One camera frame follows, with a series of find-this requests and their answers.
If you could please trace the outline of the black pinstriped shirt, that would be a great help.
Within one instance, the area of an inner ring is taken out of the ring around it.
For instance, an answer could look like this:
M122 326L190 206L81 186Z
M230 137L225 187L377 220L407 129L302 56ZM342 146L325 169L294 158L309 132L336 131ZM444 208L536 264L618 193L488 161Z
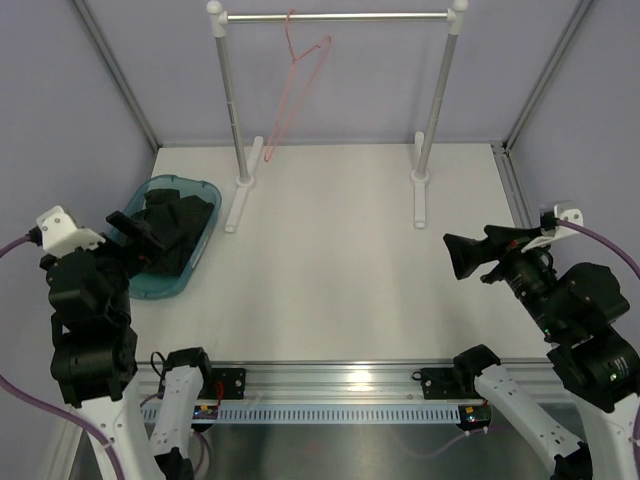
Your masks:
M185 269L215 204L196 195L180 196L176 189L156 189L144 194L145 208L131 218L146 224L167 250L151 261L143 273L179 277Z

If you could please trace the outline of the pink wire hanger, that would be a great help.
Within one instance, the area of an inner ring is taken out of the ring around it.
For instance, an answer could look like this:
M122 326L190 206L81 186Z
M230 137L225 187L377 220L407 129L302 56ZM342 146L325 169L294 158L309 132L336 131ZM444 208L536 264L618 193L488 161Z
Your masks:
M277 148L291 128L303 101L308 95L316 77L319 75L327 60L333 43L332 36L326 35L318 42L310 45L306 50L297 52L290 27L295 13L295 9L289 10L284 21L284 32L290 57L290 68L279 100L273 128L269 134L263 152L263 161L265 163L270 162L274 157ZM316 59L316 63L314 64L308 79L299 90L298 95L294 96L296 84L298 83L296 77L298 76L301 64L308 57L314 57Z

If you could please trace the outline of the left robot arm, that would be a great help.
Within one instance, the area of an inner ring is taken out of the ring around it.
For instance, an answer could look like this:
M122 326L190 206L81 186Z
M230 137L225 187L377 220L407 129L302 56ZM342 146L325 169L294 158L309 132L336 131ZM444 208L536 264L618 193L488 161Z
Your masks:
M154 431L147 432L129 286L169 245L122 212L107 221L124 235L124 243L79 226L60 206L36 220L54 310L51 375L74 422L92 436L104 478L192 479L188 447L194 407L214 388L211 363L201 347L167 356L160 414Z

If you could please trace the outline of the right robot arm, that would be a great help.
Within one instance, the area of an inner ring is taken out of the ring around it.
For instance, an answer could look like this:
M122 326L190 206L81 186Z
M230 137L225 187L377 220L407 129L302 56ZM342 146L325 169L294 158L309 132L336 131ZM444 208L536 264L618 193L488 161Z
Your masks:
M639 354L614 328L630 309L617 278L589 262L556 275L548 246L557 236L550 230L488 225L484 232L482 240L444 235L454 275L462 280L495 265L482 282L505 282L541 330L585 435L555 421L485 345L454 358L455 390L497 408L552 479L638 478Z

